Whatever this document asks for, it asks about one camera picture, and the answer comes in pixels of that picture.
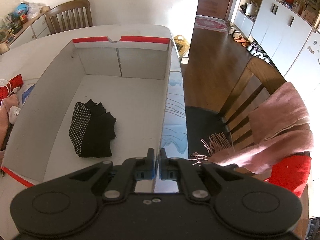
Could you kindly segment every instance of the yellow plastic bag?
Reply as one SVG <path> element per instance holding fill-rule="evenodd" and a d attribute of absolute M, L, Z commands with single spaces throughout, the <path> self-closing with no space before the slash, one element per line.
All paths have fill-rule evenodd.
<path fill-rule="evenodd" d="M 179 52 L 179 58 L 182 58 L 190 49 L 190 43 L 182 35 L 177 35 L 173 39 Z"/>

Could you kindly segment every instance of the white dotted pattern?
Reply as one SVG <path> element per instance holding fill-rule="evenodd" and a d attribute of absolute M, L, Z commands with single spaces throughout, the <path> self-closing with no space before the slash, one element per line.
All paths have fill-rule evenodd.
<path fill-rule="evenodd" d="M 90 109 L 84 103 L 77 102 L 69 129 L 69 136 L 77 155 L 81 154 L 81 144 L 90 118 Z"/>

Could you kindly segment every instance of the wooden floor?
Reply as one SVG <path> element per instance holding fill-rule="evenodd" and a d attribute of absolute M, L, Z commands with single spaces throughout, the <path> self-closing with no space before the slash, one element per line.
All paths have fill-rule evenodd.
<path fill-rule="evenodd" d="M 250 57 L 251 55 L 240 43 L 233 41 L 231 35 L 194 29 L 189 63 L 181 65 L 186 106 L 199 106 L 219 111 Z M 260 81 L 253 77 L 227 117 L 231 116 L 260 84 Z M 255 109 L 268 96 L 269 93 L 263 89 L 248 108 L 230 123 L 230 128 L 237 125 L 249 111 Z M 242 135 L 245 129 L 247 130 L 248 127 L 243 127 L 243 130 L 235 133 L 233 140 Z M 237 146 L 243 148 L 251 142 L 252 138 L 248 138 L 243 144 Z M 294 232 L 302 238 L 308 225 L 308 191 L 305 190 L 300 200 L 303 205 L 303 214 Z"/>

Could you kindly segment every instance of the wooden chair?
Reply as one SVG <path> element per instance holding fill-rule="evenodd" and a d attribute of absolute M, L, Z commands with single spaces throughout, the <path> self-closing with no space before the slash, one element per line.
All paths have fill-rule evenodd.
<path fill-rule="evenodd" d="M 74 0 L 60 4 L 45 14 L 45 20 L 47 21 L 51 34 L 83 28 L 87 27 L 87 25 L 89 27 L 93 26 L 90 2 L 87 0 Z"/>
<path fill-rule="evenodd" d="M 244 101 L 244 103 L 230 118 L 225 120 L 226 114 L 231 109 L 235 101 L 239 98 L 249 80 L 254 75 L 260 80 L 261 85 L 247 98 L 247 100 Z M 204 139 L 207 143 L 209 143 L 208 139 L 211 134 L 223 132 L 231 145 L 236 145 L 249 138 L 252 135 L 251 129 L 244 132 L 244 134 L 235 141 L 232 141 L 232 135 L 249 122 L 248 116 L 246 116 L 231 130 L 229 129 L 228 125 L 230 122 L 236 119 L 236 117 L 238 117 L 247 108 L 247 106 L 249 106 L 250 103 L 253 102 L 263 88 L 266 88 L 268 93 L 271 95 L 285 82 L 286 80 L 284 77 L 274 67 L 260 58 L 252 57 L 248 61 L 236 85 L 232 89 L 230 95 L 218 113 L 199 107 L 186 106 L 189 155 L 193 154 L 194 152 L 198 152 L 201 155 L 207 155 L 207 151 L 204 148 L 201 139 Z"/>

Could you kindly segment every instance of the dotted grip fabric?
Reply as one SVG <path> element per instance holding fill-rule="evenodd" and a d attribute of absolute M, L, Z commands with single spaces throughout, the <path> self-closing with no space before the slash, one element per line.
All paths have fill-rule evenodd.
<path fill-rule="evenodd" d="M 72 114 L 69 137 L 79 157 L 110 157 L 110 140 L 116 137 L 116 119 L 106 113 L 102 103 L 91 99 L 77 102 Z"/>

